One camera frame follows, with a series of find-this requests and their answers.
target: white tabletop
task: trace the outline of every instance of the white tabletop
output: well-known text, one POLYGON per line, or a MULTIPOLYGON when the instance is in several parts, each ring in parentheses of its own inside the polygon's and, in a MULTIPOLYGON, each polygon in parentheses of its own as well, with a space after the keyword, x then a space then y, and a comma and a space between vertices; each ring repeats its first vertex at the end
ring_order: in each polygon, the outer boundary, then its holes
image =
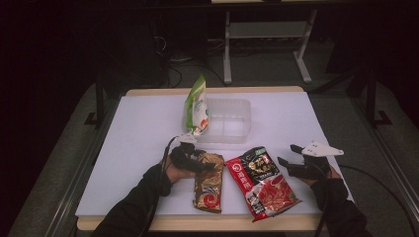
MULTIPOLYGON (((162 159, 168 141, 184 133, 182 112, 186 97, 187 95, 160 95, 121 99, 80 200, 77 216, 85 220, 96 218, 96 221, 100 221, 136 186, 147 169, 162 159)), ((245 143, 196 145, 199 149, 222 155, 224 160, 235 158, 253 147, 265 146, 277 165, 277 156, 291 163, 301 164, 302 157, 291 152, 291 144, 303 147, 313 140, 328 144, 304 92, 208 93, 208 97, 247 99, 251 103, 252 126, 245 143)), ((174 142, 172 148, 177 145, 179 144, 174 142)), ((328 159, 340 173, 335 158, 328 157, 328 159)), ((280 165, 278 167, 296 197, 302 200, 282 215, 317 216, 319 210, 310 188, 298 179, 289 177, 286 169, 280 165)), ((244 197, 226 168, 223 173, 221 214, 194 209, 193 198, 194 179, 180 181, 172 188, 169 197, 160 199, 156 219, 164 221, 164 218, 170 216, 192 216, 193 219, 198 217, 196 218, 198 221, 199 218, 218 220, 225 216, 238 216, 249 219, 251 224, 251 215, 244 197)))

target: cable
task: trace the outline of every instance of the cable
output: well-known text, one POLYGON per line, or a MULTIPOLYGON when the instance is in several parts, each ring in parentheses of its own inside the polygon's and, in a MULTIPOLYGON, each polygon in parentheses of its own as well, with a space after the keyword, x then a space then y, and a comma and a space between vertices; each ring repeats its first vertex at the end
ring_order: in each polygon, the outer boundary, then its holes
POLYGON ((361 169, 351 167, 351 166, 346 166, 346 165, 339 165, 339 167, 354 170, 354 171, 358 171, 358 172, 370 177, 372 180, 376 181, 379 185, 381 185, 400 205, 401 209, 403 210, 404 214, 406 215, 407 221, 409 222, 409 225, 410 225, 410 228, 412 230, 413 236, 417 237, 415 226, 413 225, 412 219, 410 218, 406 207, 403 205, 403 203, 401 203, 400 199, 391 191, 391 189, 389 187, 387 187, 385 184, 383 184, 379 179, 377 179, 373 175, 371 175, 371 174, 369 174, 369 173, 367 173, 367 172, 365 172, 361 169))
POLYGON ((227 84, 224 83, 224 80, 214 70, 212 70, 211 68, 209 68, 207 66, 199 65, 199 64, 194 64, 194 65, 177 65, 177 67, 187 67, 187 66, 192 66, 192 67, 195 66, 195 67, 205 68, 205 69, 211 71, 221 81, 222 85, 228 86, 227 84))

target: food package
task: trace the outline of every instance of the food package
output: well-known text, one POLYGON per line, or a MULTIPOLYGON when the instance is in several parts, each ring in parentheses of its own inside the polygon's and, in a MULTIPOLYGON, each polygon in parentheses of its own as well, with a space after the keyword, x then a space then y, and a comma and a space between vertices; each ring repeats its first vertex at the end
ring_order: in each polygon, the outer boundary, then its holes
POLYGON ((225 162, 243 193, 253 222, 280 214, 299 203, 263 146, 225 162))
POLYGON ((193 135, 201 135, 209 126, 206 79, 201 75, 185 101, 186 129, 193 135))
POLYGON ((195 175, 194 208, 212 213, 221 213, 221 187, 224 159, 221 155, 202 153, 199 158, 202 163, 214 163, 212 171, 195 175))

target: metal stand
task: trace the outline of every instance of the metal stand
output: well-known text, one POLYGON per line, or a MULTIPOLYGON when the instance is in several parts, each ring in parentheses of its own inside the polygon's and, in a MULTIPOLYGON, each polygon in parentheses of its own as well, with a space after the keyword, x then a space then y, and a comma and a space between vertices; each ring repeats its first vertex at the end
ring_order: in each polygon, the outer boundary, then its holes
POLYGON ((301 73, 304 83, 310 83, 311 78, 308 74, 305 63, 302 59, 317 10, 310 13, 308 21, 299 22, 253 22, 253 23, 231 23, 230 13, 225 16, 225 51, 224 51, 224 83, 231 84, 230 67, 230 39, 251 39, 251 38, 302 38, 301 46, 298 51, 293 53, 296 65, 301 73))

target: clear plastic container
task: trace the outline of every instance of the clear plastic container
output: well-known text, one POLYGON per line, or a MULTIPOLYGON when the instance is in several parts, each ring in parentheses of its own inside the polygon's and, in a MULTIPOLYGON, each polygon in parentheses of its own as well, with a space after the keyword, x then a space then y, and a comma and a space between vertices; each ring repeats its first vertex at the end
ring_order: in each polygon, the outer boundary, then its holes
POLYGON ((238 144, 246 141, 251 126, 250 102, 207 98, 209 128, 195 138, 199 143, 238 144))

